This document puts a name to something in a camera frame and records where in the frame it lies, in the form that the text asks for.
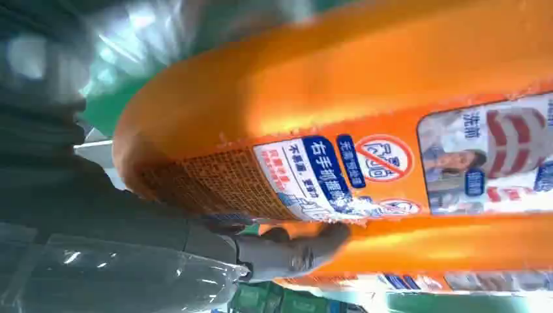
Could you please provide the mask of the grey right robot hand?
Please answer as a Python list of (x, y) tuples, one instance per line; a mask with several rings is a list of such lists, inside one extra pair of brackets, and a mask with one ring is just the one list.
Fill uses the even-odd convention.
[(214, 1), (1, 2), (1, 311), (201, 312), (242, 282), (307, 275), (349, 239), (238, 235), (112, 184), (78, 154), (82, 90), (198, 50)]

